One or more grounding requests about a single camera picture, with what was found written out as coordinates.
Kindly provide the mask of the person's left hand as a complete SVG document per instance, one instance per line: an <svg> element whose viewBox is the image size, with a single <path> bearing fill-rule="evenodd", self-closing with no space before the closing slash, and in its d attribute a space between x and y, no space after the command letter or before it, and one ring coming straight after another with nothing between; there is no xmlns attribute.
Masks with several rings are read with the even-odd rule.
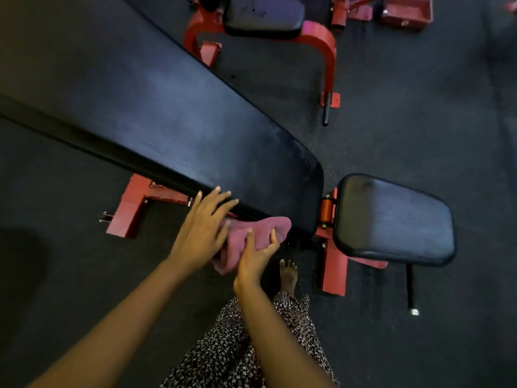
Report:
<svg viewBox="0 0 517 388"><path fill-rule="evenodd" d="M237 204L237 199L232 200L232 208ZM211 216L211 192L203 196L194 218L189 211L166 260L175 275L190 276L220 251L216 250L216 235L223 220L228 220L227 216Z"/></svg>

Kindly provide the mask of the person's right hand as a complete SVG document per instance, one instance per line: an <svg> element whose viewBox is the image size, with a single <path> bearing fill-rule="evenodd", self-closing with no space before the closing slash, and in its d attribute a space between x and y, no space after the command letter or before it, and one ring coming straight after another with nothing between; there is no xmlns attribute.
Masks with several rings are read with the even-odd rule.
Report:
<svg viewBox="0 0 517 388"><path fill-rule="evenodd" d="M238 299L243 298L247 292L262 289L262 274L267 267L270 258L280 247L280 242L277 240L275 229L271 230L268 242L267 247L262 249L256 248L256 253L253 256L245 256L243 250L234 281L234 292Z"/></svg>

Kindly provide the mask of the maroon cleaning cloth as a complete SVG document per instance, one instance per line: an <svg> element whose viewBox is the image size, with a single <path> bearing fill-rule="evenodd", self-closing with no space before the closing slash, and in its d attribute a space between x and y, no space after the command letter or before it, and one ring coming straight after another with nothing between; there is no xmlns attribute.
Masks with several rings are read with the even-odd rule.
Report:
<svg viewBox="0 0 517 388"><path fill-rule="evenodd" d="M229 219L229 233L220 252L212 258L214 269L220 275L226 275L239 266L242 258L248 230L254 233L255 248L261 250L270 245L271 232L275 231L276 239L282 243L292 227L287 217L269 217L259 221L240 221Z"/></svg>

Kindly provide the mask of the person's right forearm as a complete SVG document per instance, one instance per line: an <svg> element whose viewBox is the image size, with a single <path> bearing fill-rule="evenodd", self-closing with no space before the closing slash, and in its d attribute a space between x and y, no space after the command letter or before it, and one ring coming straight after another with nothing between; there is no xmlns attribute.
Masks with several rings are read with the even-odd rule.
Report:
<svg viewBox="0 0 517 388"><path fill-rule="evenodd" d="M301 346L260 284L234 281L234 291L268 388L335 388Z"/></svg>

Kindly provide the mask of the person's left forearm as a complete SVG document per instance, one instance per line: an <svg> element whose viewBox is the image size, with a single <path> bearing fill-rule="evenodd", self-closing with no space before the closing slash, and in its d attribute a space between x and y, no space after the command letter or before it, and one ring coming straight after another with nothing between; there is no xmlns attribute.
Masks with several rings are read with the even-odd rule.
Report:
<svg viewBox="0 0 517 388"><path fill-rule="evenodd" d="M26 388L113 388L173 294L199 268L169 256Z"/></svg>

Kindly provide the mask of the person's bare foot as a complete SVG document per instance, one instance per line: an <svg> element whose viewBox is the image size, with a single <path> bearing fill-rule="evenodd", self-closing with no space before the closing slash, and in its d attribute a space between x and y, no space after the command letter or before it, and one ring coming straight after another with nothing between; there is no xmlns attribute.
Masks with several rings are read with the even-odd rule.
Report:
<svg viewBox="0 0 517 388"><path fill-rule="evenodd" d="M291 259L281 259L279 262L280 273L280 291L291 296L295 294L295 288L298 281L298 269Z"/></svg>

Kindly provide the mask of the long black bench back pad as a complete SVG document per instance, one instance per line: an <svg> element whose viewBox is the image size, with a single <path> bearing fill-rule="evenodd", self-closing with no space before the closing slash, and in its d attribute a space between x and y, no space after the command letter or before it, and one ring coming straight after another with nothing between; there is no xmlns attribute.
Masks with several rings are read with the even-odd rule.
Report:
<svg viewBox="0 0 517 388"><path fill-rule="evenodd" d="M307 147L124 0L0 0L0 117L249 220L315 234Z"/></svg>

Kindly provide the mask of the black and white floral dress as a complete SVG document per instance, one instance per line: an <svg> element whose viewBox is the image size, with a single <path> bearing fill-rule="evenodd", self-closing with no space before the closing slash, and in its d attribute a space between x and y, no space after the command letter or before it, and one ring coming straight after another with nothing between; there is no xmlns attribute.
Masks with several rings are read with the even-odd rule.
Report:
<svg viewBox="0 0 517 388"><path fill-rule="evenodd" d="M299 299L279 292L273 305L301 346L340 387L309 317L309 297ZM213 328L189 350L159 388L270 388L236 298L223 307Z"/></svg>

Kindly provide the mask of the black bench seat pad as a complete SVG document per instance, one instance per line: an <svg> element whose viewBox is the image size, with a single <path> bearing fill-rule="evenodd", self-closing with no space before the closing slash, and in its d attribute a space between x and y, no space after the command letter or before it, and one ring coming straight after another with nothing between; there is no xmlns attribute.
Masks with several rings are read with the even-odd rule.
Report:
<svg viewBox="0 0 517 388"><path fill-rule="evenodd" d="M440 198L354 173L337 187L333 241L353 258L442 267L456 256L452 211Z"/></svg>

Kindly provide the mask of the small black padded seat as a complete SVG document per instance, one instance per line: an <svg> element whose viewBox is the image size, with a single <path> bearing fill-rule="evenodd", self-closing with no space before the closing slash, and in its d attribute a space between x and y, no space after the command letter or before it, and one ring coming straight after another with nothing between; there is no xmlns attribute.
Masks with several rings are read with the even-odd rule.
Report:
<svg viewBox="0 0 517 388"><path fill-rule="evenodd" d="M229 0L223 28L230 36L291 40L301 33L305 16L302 0Z"/></svg>

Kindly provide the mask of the red steel bench frame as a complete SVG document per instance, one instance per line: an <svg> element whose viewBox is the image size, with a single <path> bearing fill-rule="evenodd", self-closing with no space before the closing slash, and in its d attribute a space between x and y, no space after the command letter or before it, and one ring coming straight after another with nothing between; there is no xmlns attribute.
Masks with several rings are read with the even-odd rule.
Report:
<svg viewBox="0 0 517 388"><path fill-rule="evenodd" d="M149 178L134 174L121 197L115 214L103 213L103 218L100 219L100 222L109 223L107 234L129 238L135 229L139 214L148 200L191 206L194 197L159 185ZM321 289L329 294L345 296L349 261L355 261L376 269L385 269L388 263L385 261L349 257L337 248L333 240L337 202L337 188L334 188L331 194L326 195L322 199L315 239L321 241L323 250Z"/></svg>

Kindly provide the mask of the red curved machine frame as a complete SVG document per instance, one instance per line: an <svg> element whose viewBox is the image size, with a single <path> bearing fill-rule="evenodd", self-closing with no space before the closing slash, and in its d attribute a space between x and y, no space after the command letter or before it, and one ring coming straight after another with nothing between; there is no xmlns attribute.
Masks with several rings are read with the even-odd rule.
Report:
<svg viewBox="0 0 517 388"><path fill-rule="evenodd" d="M199 43L200 33L226 34L223 28L223 13L229 0L187 0L193 15L184 34L184 47L202 63L212 67L222 44L211 41ZM337 42L332 28L342 28L348 19L370 21L373 18L373 2L378 0L329 0L326 12L330 22L322 24L307 19L307 0L302 0L306 7L305 21L301 33L291 40L283 42L303 43L317 49L325 61L324 88L320 94L323 108L322 124L327 126L331 109L340 107L340 95L334 91L334 74L337 64Z"/></svg>

